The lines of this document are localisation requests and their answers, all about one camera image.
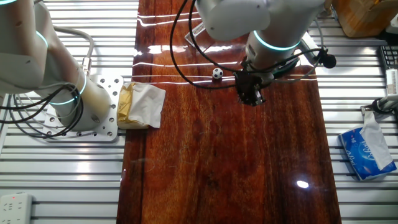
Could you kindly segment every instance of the wooden table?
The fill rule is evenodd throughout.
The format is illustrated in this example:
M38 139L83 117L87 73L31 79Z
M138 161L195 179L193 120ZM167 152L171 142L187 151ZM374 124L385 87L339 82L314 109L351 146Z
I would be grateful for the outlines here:
M168 46L181 3L139 3L133 80L166 99L160 129L127 132L118 223L341 223L316 79L273 84L257 107L237 103L234 89L183 83ZM187 27L175 33L177 62L192 80L211 80L215 67L188 46ZM201 44L239 68L246 38Z

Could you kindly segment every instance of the metal plate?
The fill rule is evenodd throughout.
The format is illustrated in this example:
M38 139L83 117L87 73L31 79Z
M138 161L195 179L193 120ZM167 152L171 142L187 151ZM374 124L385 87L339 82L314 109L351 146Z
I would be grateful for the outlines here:
M111 98L111 109L104 121L91 131L70 131L65 136L46 139L48 142L113 142L118 137L118 115L119 93L123 86L123 78L117 75L90 75L90 79L101 85ZM47 110L50 114L57 114L52 106ZM48 126L63 126L58 118L47 115L44 124ZM56 128L43 128L44 133L57 133Z

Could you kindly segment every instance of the electrical outlet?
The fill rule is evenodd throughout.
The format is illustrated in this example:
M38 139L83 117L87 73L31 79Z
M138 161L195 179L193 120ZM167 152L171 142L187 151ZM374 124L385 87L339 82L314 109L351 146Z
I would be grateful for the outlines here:
M0 224L29 224L31 210L31 195L4 195L0 197Z

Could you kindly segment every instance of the crumpled paper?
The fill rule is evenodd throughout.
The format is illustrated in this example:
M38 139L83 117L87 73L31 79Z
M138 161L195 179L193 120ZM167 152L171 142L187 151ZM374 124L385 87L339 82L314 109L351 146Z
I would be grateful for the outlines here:
M150 84L128 83L119 95L118 127L121 129L160 128L166 91Z

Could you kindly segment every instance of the cable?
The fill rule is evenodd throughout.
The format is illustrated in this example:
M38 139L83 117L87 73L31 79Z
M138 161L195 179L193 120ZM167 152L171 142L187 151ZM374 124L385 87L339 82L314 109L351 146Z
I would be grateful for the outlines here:
M54 98L61 90L63 90L64 87L59 88L57 91L55 91L53 94L51 94L50 98L46 99L45 103L39 108L38 111L36 111L34 114L28 116L27 118L22 118L20 120L14 120L14 121L4 121L4 120L0 120L0 123L2 124L15 124L15 123L22 123L25 122L27 120L30 120L34 117L36 117L42 110L44 110L45 106L47 106L50 101L52 100L52 98Z
M195 86L195 87L197 87L197 88L202 88L202 89L206 89L206 90L220 90L220 89L235 87L235 85L228 85L228 86L221 86L221 87L209 87L209 86L202 86L202 85L195 84L195 83L193 83L191 80L189 80L189 79L181 72L180 68L178 67L177 62L175 61L175 57L174 57L174 51L173 51L173 37L174 37L174 30L175 30L175 27L176 27L176 25L177 25L177 21L178 21L180 15L181 15L182 10L184 9L185 5L187 4L187 2L188 2L188 0L184 0L183 4L181 5L180 9L178 10L178 13L177 13L177 15L175 16L174 23L173 23L173 26L172 26L172 30L171 30L171 33L170 33L170 56L171 56L171 58L172 58L172 61L173 61L173 64L174 64L175 69L178 71L178 73L180 74L180 76L181 76L186 82L188 82L189 84L191 84L191 85L193 85L193 86Z
M54 29L55 29L55 31L58 31L58 32L63 32L63 33L67 33L67 34L75 34L75 35L79 35L79 36L82 36L85 39L87 39L88 42L90 43L90 47L88 48L86 57L88 57L88 58L91 57L91 55L93 54L93 51L94 51L94 40L90 35L88 35L87 33L83 32L83 31L80 31L80 30L69 29L69 28L65 28L65 27L54 26Z
M22 105L21 96L20 96L19 94L17 94L16 96L17 96L17 99L18 99L18 101L19 101L19 104ZM28 99L30 99L30 101L31 101L32 103L34 103L33 100L32 100L29 96L27 96L26 94L25 94L25 96L28 97ZM25 111L25 113L26 113L28 116L30 116L29 112L28 112L26 109L24 109L24 111ZM49 116L52 116L52 114L50 114L50 113L47 113L47 112L44 112L44 111L42 111L42 112L45 113L45 114L47 114L47 115L49 115ZM39 124L39 125L41 125L41 126L43 126L43 127L46 127L46 128L64 128L64 127L66 127L66 126L57 126L57 127L49 126L49 125L46 125L46 124L44 124L44 123L42 123L42 122L40 122L40 121L37 121L35 118L32 118L32 120L35 121L37 124Z
M74 97L75 97L75 98L80 98L80 94L79 94L79 92L78 92L77 90L74 91ZM10 104L11 104L11 97L9 98L9 101L8 101L7 105L10 106ZM68 126L66 126L65 129L63 129L62 131L60 131L60 132L57 133L57 134L47 134L47 133L43 133L43 132L39 131L38 129L34 128L33 126L31 126L31 125L30 125L29 123L27 123L27 122L25 122L26 125L28 125L30 128L32 128L32 129L33 129L35 132L37 132L39 135L28 133L28 132L25 131L23 128L21 128L21 127L19 126L18 123L16 123L15 125L16 125L24 134L26 134L26 135L28 135L28 136L30 136L30 137L33 137L33 138L47 139L47 138L54 138L54 137L57 137L57 136L64 135L64 134L66 134L67 132L71 131L71 130L77 125L77 123L80 121L81 117L83 116L83 111L84 111L84 109L83 109L83 102L82 102L82 101L77 101L77 104L80 104L80 107L79 107L79 109L80 109L79 114L78 114L78 113L75 113L75 116L73 117L73 121L72 121ZM15 117L14 117L14 115L13 115L12 112L10 112L10 115L11 115L11 119L15 122Z
M39 105L41 103L46 103L49 104L50 100L52 100L58 93L60 93L63 89L65 89L67 86L61 86L58 90L55 90L55 92L53 92L51 95L47 96L46 98L41 99L40 101L33 103L31 105L27 105L27 106L0 106L0 109L2 110L23 110L23 109L27 109L27 108L31 108L33 106Z
M235 85L228 85L228 86L221 86L221 87L209 87L209 86L197 85L197 84L193 83L191 80L189 80L189 79L182 73L182 71L179 69L179 67L178 67L178 65L177 65L177 63L176 63L176 61L175 61L174 52L173 52L173 37L174 37L174 31L175 31L175 27L176 27L176 25L177 25L178 19L179 19L179 17L180 17L180 15L181 15L181 13L182 13L182 11L183 11L183 9L184 9L184 7L185 7L185 5L186 5L187 2L188 2L188 1L185 0L185 1L183 2L183 4L181 5L181 7L180 7L180 9L179 9L179 11L178 11L178 13L177 13L177 15L176 15L176 18L175 18L175 20L174 20L174 23L173 23L173 26L172 26L172 30L171 30L171 33L170 33L170 56L171 56L171 58L172 58L172 61L173 61L173 64L174 64L176 70L178 71L178 73L180 74L180 76L181 76L186 82L188 82L189 84L191 84L191 85L193 85L193 86L195 86L195 87L197 87L197 88L204 88L204 89L207 89L207 90L219 90L219 89L234 87ZM225 70L228 70L228 71L230 71L230 72L243 72L243 71L241 71L241 70L235 70L235 69L232 69L232 68L224 67L224 66L222 66L222 65L220 65L220 64L218 64L218 63L216 63L215 61L213 61L213 60L212 60L211 58L209 58L204 52L201 51L201 49L199 48L198 44L196 43L195 37L193 36L193 32L192 32L192 13L193 13L193 8L195 7L195 2L196 2L196 0L193 0L193 2L192 2L192 4L191 4L190 12L189 12L189 18L188 18L188 26L189 26L189 31L190 31L190 37L191 37L191 39L192 39L192 42L193 42L195 48L199 51L200 54L202 54L203 57L205 57L209 62L213 63L213 64L216 65L217 67L222 68L222 69L225 69ZM293 55L293 56L291 56L291 57L289 57L289 58L287 58L287 59L285 59L285 60L283 60L283 61L281 61L281 62L279 62L279 63L277 63L277 64L275 64L275 65L273 65L273 66L271 66L271 67L269 67L269 68L264 68L264 69L260 69L260 70L254 70L254 71L250 71L250 72L247 72L247 73L266 72L266 71L268 71L268 70L270 70L270 69L273 69L273 68L278 67L279 65L283 65L283 64L285 64L286 62L288 62L289 60L295 59L295 58L297 58L297 57L299 57L299 56L301 56L301 55L303 55L303 54L306 54L306 53L309 53L309 52L321 51L321 50L323 50L323 48L320 48L320 49L312 49L312 50L304 51L304 52L301 52L301 53L299 53L299 54ZM315 67L319 64L319 61L320 61L320 60L318 60L318 62L314 65L314 68L311 69L310 72L309 72L308 74L304 75L304 76L301 77L299 80L301 80L301 79L307 77L308 75L310 75L310 74L314 71ZM287 83L292 83L292 82L296 82L296 81L295 81L295 80L290 80L290 81L275 80L275 82L287 82Z
M192 13L193 13L193 9L194 9L194 7L195 7L195 2L196 2L196 0L193 0L192 3L191 3L190 12L189 12L189 14L188 14L188 27L189 27L189 34L190 34L192 43L194 44L194 46L195 46L195 48L197 49L197 51L198 51L203 57L205 57L209 62L213 63L215 66L217 66L217 67L219 67L219 68L225 69L225 70L230 71L230 72L242 72L241 70L235 70L235 69L228 68L228 67L224 67L224 66L218 64L217 62L215 62L214 60L212 60L211 58L209 58L209 57L200 49L200 47L199 47L199 45L197 44L197 42L196 42L196 40L195 40L195 37L194 37L194 35L193 35L193 31L192 31ZM283 64L287 63L288 61L290 61L290 60L292 60L292 59L295 59L295 58L297 58L297 57L299 57L299 56L301 56L301 55L303 55L303 54L310 53L310 52L315 52L315 51L319 51L319 52L320 52L320 51L322 51L322 50L323 50L323 48L307 50L307 51L301 52L301 53L299 53L299 54L293 55L293 56L291 56L291 57L289 57L289 58L287 58L287 59L285 59L285 60L283 60L283 61L281 61L281 62L278 62L278 63L276 63L276 64L274 64L273 66L270 66L270 67L268 67L268 68L263 68L263 69L259 69L259 70L251 70L251 71L248 72L248 73L262 73L262 72L268 72L269 70L271 70L271 69L273 69L273 68L277 68L279 65L283 65Z
M319 34L320 34L320 37L321 37L321 49L323 49L325 46L323 45L323 34L322 34L322 29L321 29L321 27L320 27L320 25L319 25L319 23L318 23L318 21L315 19L315 23L317 24L317 27L318 27L318 30L319 30ZM321 58L319 57L318 58L318 60L317 60L317 62L313 65L313 67L312 67L312 69L309 71L309 72L307 72L305 75L303 75L302 77L300 77L300 78L296 78L296 79L293 79L293 80L279 80L279 79L274 79L274 80L271 80L271 82L274 82L274 83L295 83L295 82L297 82L297 81L300 81L300 80L302 80L302 79L304 79L304 78L307 78L309 75L311 75L314 71L315 71L315 69L318 67L318 65L319 65L319 63L320 63L320 60L321 60Z
M77 86L79 85L79 82L80 82L80 79L78 78L78 81L77 81L76 84L74 85L75 87L74 87L73 91L76 90ZM32 104L34 103L33 100L32 100L28 95L26 95L26 93L24 93L24 95L30 100L30 102L32 102ZM79 97L78 97L78 104L79 104L79 101L80 101L80 100L81 100L81 96L79 95ZM72 115L72 114L76 111L76 109L77 109L77 107L78 107L78 104L74 107L73 110L71 110L71 112L69 112L69 113L68 113L67 115L65 115L65 116L57 116L57 115L50 114L50 113L47 113L47 112L44 112L44 111L43 111L43 113L45 113L45 114L47 114L47 115L49 115L49 116L53 116L54 118L58 118L58 119L67 118L67 117L69 117L70 115Z

